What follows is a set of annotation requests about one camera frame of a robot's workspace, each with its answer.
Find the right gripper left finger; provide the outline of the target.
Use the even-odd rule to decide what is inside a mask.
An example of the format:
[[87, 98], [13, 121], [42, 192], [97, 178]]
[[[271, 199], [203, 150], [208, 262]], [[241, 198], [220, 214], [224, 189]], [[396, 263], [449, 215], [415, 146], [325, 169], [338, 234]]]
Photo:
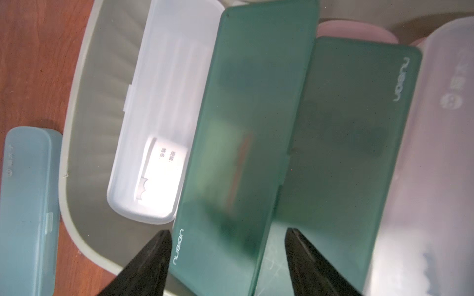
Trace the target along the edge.
[[162, 296], [172, 254], [172, 235], [159, 231], [100, 296]]

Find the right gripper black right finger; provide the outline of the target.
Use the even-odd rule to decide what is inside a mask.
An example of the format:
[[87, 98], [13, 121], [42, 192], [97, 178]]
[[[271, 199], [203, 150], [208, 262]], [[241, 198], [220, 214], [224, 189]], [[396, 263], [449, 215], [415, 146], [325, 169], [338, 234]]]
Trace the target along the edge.
[[361, 296], [296, 228], [285, 234], [285, 250], [296, 296]]

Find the dark green translucent pencil case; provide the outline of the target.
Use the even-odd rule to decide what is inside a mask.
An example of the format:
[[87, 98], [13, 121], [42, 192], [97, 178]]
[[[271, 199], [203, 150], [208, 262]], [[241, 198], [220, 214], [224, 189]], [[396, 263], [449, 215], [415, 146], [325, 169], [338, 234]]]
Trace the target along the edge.
[[170, 260], [170, 273], [197, 296], [255, 291], [318, 20], [317, 1], [222, 14]]

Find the clear pencil case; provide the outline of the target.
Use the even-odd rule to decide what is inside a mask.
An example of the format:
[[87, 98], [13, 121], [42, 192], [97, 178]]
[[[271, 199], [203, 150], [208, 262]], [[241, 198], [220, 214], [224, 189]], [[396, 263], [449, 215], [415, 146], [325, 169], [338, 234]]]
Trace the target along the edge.
[[474, 293], [474, 19], [422, 43], [422, 66], [364, 287]]
[[219, 1], [151, 3], [107, 189], [128, 219], [175, 218], [223, 10]]

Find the grey-blue pencil case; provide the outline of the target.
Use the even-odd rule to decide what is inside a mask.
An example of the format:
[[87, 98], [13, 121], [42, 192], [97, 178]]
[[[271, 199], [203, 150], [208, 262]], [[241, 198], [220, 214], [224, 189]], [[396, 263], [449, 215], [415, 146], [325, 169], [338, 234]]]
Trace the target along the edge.
[[54, 293], [62, 134], [15, 127], [4, 143], [1, 180], [1, 295]]

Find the pink pencil case with label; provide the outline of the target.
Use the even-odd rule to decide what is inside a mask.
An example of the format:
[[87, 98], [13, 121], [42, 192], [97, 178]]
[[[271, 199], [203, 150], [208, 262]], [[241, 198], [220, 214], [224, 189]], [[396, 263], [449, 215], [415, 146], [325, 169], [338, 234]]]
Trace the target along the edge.
[[398, 44], [398, 37], [389, 30], [370, 23], [353, 20], [329, 20], [317, 27], [317, 38], [335, 37], [375, 43]]

